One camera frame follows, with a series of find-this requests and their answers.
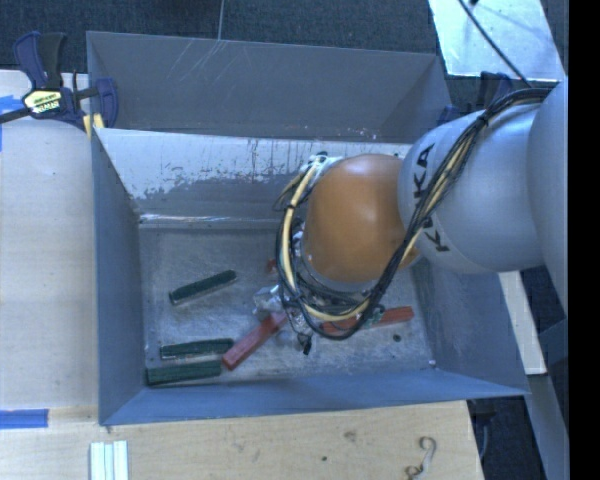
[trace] wooden board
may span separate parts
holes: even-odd
[[[484,478],[464,402],[109,429],[94,417],[53,410],[49,429],[2,432],[0,480],[87,478],[89,444],[118,440],[132,480],[404,480],[422,436],[437,442],[428,480]]]

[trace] black wire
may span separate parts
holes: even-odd
[[[486,41],[491,45],[491,48],[494,49],[494,51],[500,56],[500,58],[505,62],[505,64],[507,66],[509,66],[509,68],[511,68],[511,71],[513,71],[516,75],[518,75],[518,77],[520,78],[520,80],[522,80],[522,82],[527,87],[533,87],[531,85],[531,83],[529,82],[529,80],[527,80],[525,78],[525,76],[522,74],[522,72],[515,66],[515,64],[513,62],[511,62],[511,60],[509,59],[509,57],[507,57],[505,55],[505,53],[498,47],[498,45],[493,42],[493,39],[491,39],[491,37],[489,36],[489,34],[487,34],[487,31],[482,27],[482,25],[480,25],[480,22],[478,22],[478,20],[476,19],[476,17],[473,15],[473,13],[471,12],[471,9],[469,9],[469,7],[467,6],[467,4],[464,3],[464,0],[458,0],[458,2],[460,3],[460,5],[462,6],[462,8],[464,9],[464,12],[467,13],[467,16],[469,16],[469,18],[471,19],[471,21],[473,21],[473,24],[476,26],[476,28],[480,31],[480,33],[482,34],[482,37],[484,37],[486,39]]]

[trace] dark carpet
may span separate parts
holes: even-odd
[[[568,73],[569,0],[541,2]],[[220,31],[224,39],[439,53],[427,0],[0,0],[0,68],[15,68],[13,42],[31,30],[65,32],[61,69],[78,72],[87,69],[87,30],[209,38]],[[475,104],[478,80],[447,81],[455,105]],[[523,278],[538,331],[564,320],[546,269]],[[568,423],[568,361],[552,365],[551,374]],[[486,411],[494,414],[486,479],[543,480],[524,400],[494,399]],[[484,423],[475,424],[479,445]]]

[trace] wooden table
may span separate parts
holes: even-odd
[[[27,88],[28,81],[22,73],[0,71],[0,96],[20,96]],[[7,140],[9,134],[24,133],[27,130],[33,133],[34,129],[39,129],[43,124],[25,118],[11,128],[5,127],[5,148],[12,147]],[[63,126],[67,127],[69,133],[68,125],[53,123],[52,126],[60,129]],[[1,226],[1,206],[5,204],[1,197],[1,171],[0,154],[0,231],[8,224],[3,222]],[[31,191],[22,194],[22,197],[33,198],[36,195]],[[61,208],[50,211],[60,212],[56,217],[62,214]],[[72,251],[66,248],[47,247],[44,261],[53,255],[71,254]],[[27,394],[35,394],[37,390],[32,384],[38,387],[49,384],[46,381],[36,382],[36,379],[45,379],[46,376],[53,378],[53,374],[62,375],[63,371],[81,370],[84,361],[95,364],[95,355],[83,358],[63,357],[54,349],[54,355],[59,357],[54,359],[57,364],[52,365],[51,360],[46,358],[49,353],[44,350],[50,342],[49,337],[47,341],[27,340],[17,344],[6,342],[5,337],[14,335],[13,329],[24,328],[23,332],[26,331],[26,318],[31,317],[22,313],[22,320],[19,321],[17,313],[14,317],[13,310],[10,310],[9,314],[1,315],[1,310],[7,302],[2,297],[1,282],[4,287],[4,277],[8,275],[11,274],[2,271],[1,279],[0,268],[0,364],[18,364],[22,375],[11,373],[10,378],[5,380],[6,384],[0,384],[0,388],[7,386],[10,391],[10,398],[7,399],[21,399],[21,405],[26,407],[29,400]],[[506,290],[508,302],[520,302],[519,278],[507,275],[503,277],[503,282],[509,286]],[[41,290],[40,293],[48,293],[48,290]],[[53,293],[51,291],[51,298],[46,301],[46,324],[53,333],[61,337],[60,341],[77,340],[87,343],[85,356],[89,356],[89,353],[95,354],[95,341],[93,340],[93,347],[89,348],[91,338],[80,335],[84,322],[69,321],[62,307],[52,307],[55,300]],[[528,307],[525,309],[524,303],[518,302],[514,305],[521,308],[521,312],[517,319],[514,317],[514,328],[520,339],[524,339],[528,334],[530,315]],[[27,309],[27,305],[23,304],[22,311]],[[57,324],[58,318],[62,320],[61,325]],[[68,337],[62,336],[63,332],[68,334]],[[523,350],[523,355],[526,356],[528,372],[540,372],[544,364],[541,362],[541,355],[540,359],[538,358],[539,349],[534,352],[536,344],[533,340],[521,348],[526,349],[526,354]],[[465,401],[360,411],[104,428],[97,423],[92,373],[87,371],[84,375],[79,375],[77,380],[72,378],[64,382],[64,385],[59,380],[51,382],[52,387],[53,384],[57,386],[55,391],[50,391],[48,395],[51,401],[47,405],[50,407],[48,428],[0,432],[0,479],[86,478],[89,471],[90,444],[118,440],[127,441],[130,478],[133,480],[404,479],[407,478],[405,468],[409,465],[420,465],[424,458],[425,452],[419,446],[422,436],[432,437],[437,442],[427,478],[483,478]],[[88,388],[83,388],[76,394],[76,385],[80,386],[80,383]],[[44,386],[40,388],[38,396],[47,396]],[[0,405],[0,408],[21,407]]]

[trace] dark green bar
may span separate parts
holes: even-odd
[[[147,382],[150,386],[155,386],[156,384],[218,377],[221,373],[222,362],[220,360],[204,361],[163,368],[147,368]]]
[[[227,284],[235,281],[236,273],[233,270],[225,270],[215,276],[208,277],[202,281],[196,281],[195,283],[181,286],[169,292],[169,300],[174,306],[191,300],[195,297],[210,293],[214,290],[222,288]]]
[[[160,347],[160,357],[162,359],[169,359],[204,354],[224,354],[231,347],[233,347],[233,340],[230,338],[192,341],[189,343],[178,343],[177,345],[164,345]]]

